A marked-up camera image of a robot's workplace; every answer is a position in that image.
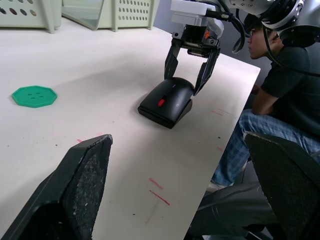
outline white table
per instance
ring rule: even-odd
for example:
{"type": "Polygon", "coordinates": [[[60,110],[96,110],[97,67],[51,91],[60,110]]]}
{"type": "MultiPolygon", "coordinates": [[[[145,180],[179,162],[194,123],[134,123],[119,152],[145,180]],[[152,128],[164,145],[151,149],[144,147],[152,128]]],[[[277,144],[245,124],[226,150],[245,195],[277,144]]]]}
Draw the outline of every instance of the white table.
{"type": "MultiPolygon", "coordinates": [[[[191,112],[167,129],[137,107],[163,80],[170,45],[156,28],[94,32],[67,19],[55,34],[0,30],[0,236],[70,147],[108,133],[93,239],[183,239],[260,70],[221,54],[191,112]],[[57,100],[16,105],[11,94],[32,85],[57,100]]],[[[195,84],[205,59],[185,50],[178,59],[175,76],[195,84]]]]}

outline man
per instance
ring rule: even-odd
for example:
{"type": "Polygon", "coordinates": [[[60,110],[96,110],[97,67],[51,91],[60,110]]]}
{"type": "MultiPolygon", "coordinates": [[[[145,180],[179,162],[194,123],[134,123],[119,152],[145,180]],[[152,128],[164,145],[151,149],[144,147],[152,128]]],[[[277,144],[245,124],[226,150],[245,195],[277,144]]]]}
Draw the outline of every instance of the man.
{"type": "MultiPolygon", "coordinates": [[[[248,15],[245,27],[251,29],[248,48],[252,59],[271,60],[264,39],[262,23],[248,15]]],[[[277,32],[268,30],[271,51],[281,63],[307,72],[320,73],[320,43],[308,48],[284,46],[277,32]]],[[[299,144],[307,153],[320,150],[320,77],[308,76],[282,68],[275,62],[256,94],[252,109],[244,110],[212,177],[208,191],[215,192],[233,184],[250,157],[243,140],[245,132],[277,136],[299,144]]]]}

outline plastic basket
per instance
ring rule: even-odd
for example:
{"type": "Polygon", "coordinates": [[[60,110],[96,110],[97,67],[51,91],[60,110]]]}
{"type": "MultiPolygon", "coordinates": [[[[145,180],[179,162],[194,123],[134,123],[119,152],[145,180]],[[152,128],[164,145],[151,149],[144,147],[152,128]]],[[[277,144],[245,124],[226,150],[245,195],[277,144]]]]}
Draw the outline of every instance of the plastic basket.
{"type": "Polygon", "coordinates": [[[62,15],[92,30],[151,29],[159,0],[63,0],[62,15]]]}
{"type": "Polygon", "coordinates": [[[61,17],[62,0],[0,0],[0,27],[45,28],[53,34],[61,17]]]}

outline black object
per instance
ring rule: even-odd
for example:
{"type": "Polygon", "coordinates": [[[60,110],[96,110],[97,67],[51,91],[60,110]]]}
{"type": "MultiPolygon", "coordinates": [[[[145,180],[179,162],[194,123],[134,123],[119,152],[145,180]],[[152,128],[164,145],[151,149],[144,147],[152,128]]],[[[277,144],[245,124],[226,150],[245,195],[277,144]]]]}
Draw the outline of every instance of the black object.
{"type": "Polygon", "coordinates": [[[148,119],[172,129],[192,107],[194,86],[180,77],[164,80],[141,102],[138,111],[148,119]]]}
{"type": "Polygon", "coordinates": [[[186,25],[182,34],[172,34],[171,48],[165,60],[164,81],[141,102],[138,112],[146,118],[172,129],[192,108],[192,95],[204,87],[212,75],[220,53],[217,35],[209,26],[186,25]],[[190,55],[207,58],[201,66],[195,87],[187,80],[174,77],[181,48],[190,55]]]}
{"type": "Polygon", "coordinates": [[[254,169],[286,239],[320,236],[320,166],[298,144],[247,133],[254,169]]]}
{"type": "Polygon", "coordinates": [[[1,240],[91,240],[111,145],[111,135],[104,135],[70,148],[1,240]]]}

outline green coaster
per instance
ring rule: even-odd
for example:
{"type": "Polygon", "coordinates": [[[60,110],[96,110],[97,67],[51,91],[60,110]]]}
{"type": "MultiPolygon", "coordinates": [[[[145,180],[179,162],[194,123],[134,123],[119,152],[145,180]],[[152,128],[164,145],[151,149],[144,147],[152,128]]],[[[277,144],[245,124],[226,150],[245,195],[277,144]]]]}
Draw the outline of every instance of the green coaster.
{"type": "Polygon", "coordinates": [[[44,86],[20,87],[12,94],[13,100],[20,106],[40,108],[54,103],[57,94],[44,86]]]}

